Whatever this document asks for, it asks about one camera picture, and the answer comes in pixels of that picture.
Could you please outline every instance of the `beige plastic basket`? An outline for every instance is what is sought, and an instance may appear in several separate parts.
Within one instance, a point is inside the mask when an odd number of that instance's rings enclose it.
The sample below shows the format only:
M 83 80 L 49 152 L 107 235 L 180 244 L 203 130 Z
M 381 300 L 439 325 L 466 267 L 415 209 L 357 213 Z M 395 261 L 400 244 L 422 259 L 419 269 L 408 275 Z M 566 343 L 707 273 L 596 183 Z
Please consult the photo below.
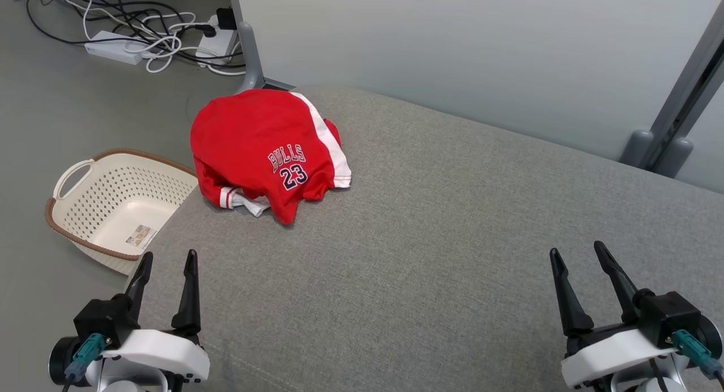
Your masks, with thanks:
M 68 178 L 88 172 L 61 196 Z M 114 149 L 70 167 L 46 205 L 46 221 L 96 261 L 130 274 L 158 230 L 196 188 L 190 168 Z

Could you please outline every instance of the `brown basket rim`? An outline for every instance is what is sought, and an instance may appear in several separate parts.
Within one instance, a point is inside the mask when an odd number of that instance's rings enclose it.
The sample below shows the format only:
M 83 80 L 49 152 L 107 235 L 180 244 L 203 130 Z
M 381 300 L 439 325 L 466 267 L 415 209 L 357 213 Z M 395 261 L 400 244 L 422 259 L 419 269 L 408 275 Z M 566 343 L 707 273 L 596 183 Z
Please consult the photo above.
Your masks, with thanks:
M 138 157 L 149 158 L 150 160 L 155 160 L 156 162 L 164 163 L 165 165 L 177 168 L 178 170 L 181 170 L 184 173 L 189 173 L 190 175 L 196 177 L 196 172 L 194 172 L 194 170 L 192 168 L 181 165 L 181 163 L 176 163 L 176 162 L 173 162 L 172 160 L 168 160 L 168 158 L 163 158 L 163 157 L 157 156 L 155 154 L 150 154 L 150 153 L 142 152 L 141 150 L 135 150 L 135 149 L 106 150 L 105 152 L 93 157 L 93 160 L 98 162 L 98 160 L 100 160 L 101 158 L 108 157 L 113 154 L 131 154 L 131 155 L 138 156 Z M 83 245 L 86 248 L 90 248 L 94 251 L 105 253 L 106 255 L 114 256 L 114 257 L 122 259 L 122 260 L 127 260 L 127 261 L 137 261 L 138 260 L 138 257 L 140 255 L 130 255 L 129 253 L 121 253 L 121 252 L 113 251 L 108 248 L 104 248 L 103 246 L 95 245 L 95 243 L 90 243 L 85 239 L 78 238 L 76 235 L 73 235 L 72 233 L 65 230 L 63 227 L 58 225 L 53 220 L 53 207 L 55 207 L 55 203 L 56 203 L 56 200 L 53 197 L 51 197 L 46 203 L 46 211 L 45 211 L 46 222 L 48 223 L 48 225 L 50 225 L 51 228 L 53 228 L 53 230 L 55 232 L 59 233 L 60 235 L 63 235 L 65 238 L 68 238 L 72 242 L 80 243 L 80 245 Z

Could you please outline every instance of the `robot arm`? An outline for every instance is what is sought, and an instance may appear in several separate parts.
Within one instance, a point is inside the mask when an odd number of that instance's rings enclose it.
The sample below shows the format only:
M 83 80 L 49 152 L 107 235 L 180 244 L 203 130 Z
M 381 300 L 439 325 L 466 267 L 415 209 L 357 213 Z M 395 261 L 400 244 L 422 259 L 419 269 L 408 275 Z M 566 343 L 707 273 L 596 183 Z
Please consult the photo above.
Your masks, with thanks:
M 64 337 L 53 348 L 48 369 L 57 385 L 95 387 L 98 392 L 136 392 L 141 386 L 180 392 L 183 384 L 206 381 L 209 356 L 199 345 L 199 262 L 189 250 L 183 294 L 171 330 L 145 330 L 138 325 L 143 289 L 150 279 L 153 254 L 147 252 L 124 294 L 91 300 L 73 320 L 77 337 Z M 105 342 L 87 365 L 82 348 L 95 338 Z
M 637 381 L 641 384 L 632 389 L 636 392 L 685 392 L 680 373 L 692 367 L 692 362 L 680 353 L 677 346 L 683 342 L 677 337 L 690 333 L 693 343 L 708 350 L 709 361 L 714 361 L 722 354 L 717 328 L 677 292 L 656 296 L 649 289 L 636 289 L 603 242 L 595 242 L 594 250 L 622 310 L 620 323 L 599 328 L 581 307 L 561 254 L 556 248 L 550 251 L 563 334 L 568 338 L 561 361 L 566 384 L 576 389 L 623 392 L 624 382 Z M 709 371 L 713 372 L 709 379 L 713 379 L 716 369 Z

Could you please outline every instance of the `gray floor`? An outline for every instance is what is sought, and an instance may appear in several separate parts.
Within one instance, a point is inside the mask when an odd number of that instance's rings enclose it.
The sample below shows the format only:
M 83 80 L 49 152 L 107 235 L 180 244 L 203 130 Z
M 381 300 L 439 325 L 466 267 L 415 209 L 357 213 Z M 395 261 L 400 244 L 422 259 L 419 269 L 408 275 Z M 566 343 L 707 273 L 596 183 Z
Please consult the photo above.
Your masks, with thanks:
M 41 26 L 83 39 L 80 18 L 70 8 L 32 1 Z M 194 11 L 199 19 L 229 5 L 155 1 Z M 111 297 L 125 280 L 47 227 L 44 206 L 57 178 L 73 163 L 116 147 L 191 165 L 193 117 L 210 99 L 233 93 L 241 77 L 179 60 L 152 75 L 142 64 L 90 57 L 83 47 L 36 31 L 25 0 L 0 0 L 0 21 L 0 389 L 57 391 L 46 372 L 52 346 L 73 334 L 72 318 L 89 299 Z M 101 27 L 110 29 L 93 29 Z

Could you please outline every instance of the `gray fabric surface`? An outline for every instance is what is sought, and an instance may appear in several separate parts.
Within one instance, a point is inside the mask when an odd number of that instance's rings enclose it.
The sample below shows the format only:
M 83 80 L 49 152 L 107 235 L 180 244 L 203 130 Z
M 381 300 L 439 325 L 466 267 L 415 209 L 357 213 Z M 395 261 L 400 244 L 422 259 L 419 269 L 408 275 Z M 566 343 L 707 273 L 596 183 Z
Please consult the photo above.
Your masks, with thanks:
M 148 328 L 169 327 L 199 253 L 212 373 L 197 390 L 566 390 L 548 251 L 612 324 L 594 240 L 639 287 L 724 325 L 724 196 L 373 93 L 298 91 L 339 127 L 352 188 L 288 228 L 195 191 L 152 243 Z

